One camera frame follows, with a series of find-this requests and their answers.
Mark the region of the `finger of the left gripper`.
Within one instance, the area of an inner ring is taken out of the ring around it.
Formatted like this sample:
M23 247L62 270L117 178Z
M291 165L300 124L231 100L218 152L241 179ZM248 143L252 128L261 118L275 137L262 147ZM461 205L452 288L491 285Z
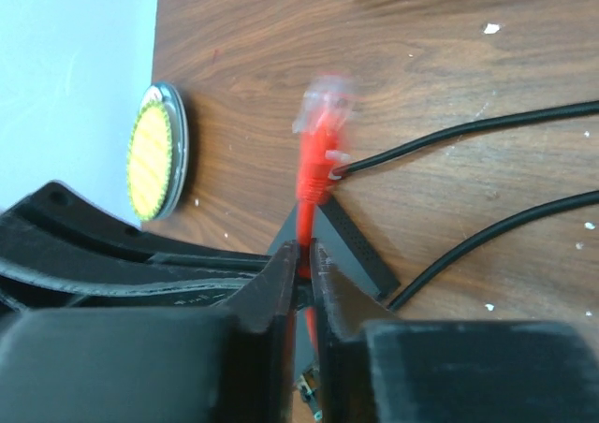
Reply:
M1 214L1 315L271 320L276 260L140 231L49 182Z

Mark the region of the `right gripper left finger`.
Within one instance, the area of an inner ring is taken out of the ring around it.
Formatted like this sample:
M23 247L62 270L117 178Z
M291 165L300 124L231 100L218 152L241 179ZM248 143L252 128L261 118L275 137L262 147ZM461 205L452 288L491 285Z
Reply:
M286 422L299 248L216 307L47 309L1 330L5 422Z

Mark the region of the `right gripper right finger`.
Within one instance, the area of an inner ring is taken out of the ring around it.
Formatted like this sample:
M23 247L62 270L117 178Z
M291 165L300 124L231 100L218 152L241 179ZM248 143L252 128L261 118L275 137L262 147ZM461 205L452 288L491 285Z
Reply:
M556 321L401 320L310 250L327 422L594 422L598 355Z

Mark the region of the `black network switch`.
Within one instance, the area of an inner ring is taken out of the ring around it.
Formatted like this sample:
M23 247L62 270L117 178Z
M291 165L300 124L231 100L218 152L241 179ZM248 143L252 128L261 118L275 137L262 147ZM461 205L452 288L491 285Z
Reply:
M285 241L295 238L296 220L294 208L270 244L268 255L274 254ZM334 196L330 196L314 214L314 237L322 242L340 271L375 299L385 300L400 287L395 273ZM294 376L297 379L310 369L315 353L306 326L305 310L296 312L296 320Z

